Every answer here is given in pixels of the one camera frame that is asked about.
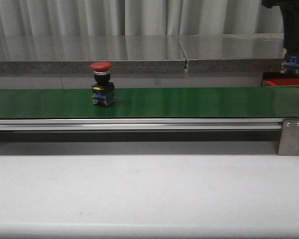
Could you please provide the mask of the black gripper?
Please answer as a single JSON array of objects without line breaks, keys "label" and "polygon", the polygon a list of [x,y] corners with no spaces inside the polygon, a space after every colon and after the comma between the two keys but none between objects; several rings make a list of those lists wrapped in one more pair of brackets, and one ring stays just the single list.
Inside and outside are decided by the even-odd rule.
[{"label": "black gripper", "polygon": [[266,8],[279,6],[284,24],[284,48],[299,52],[299,0],[262,0]]}]

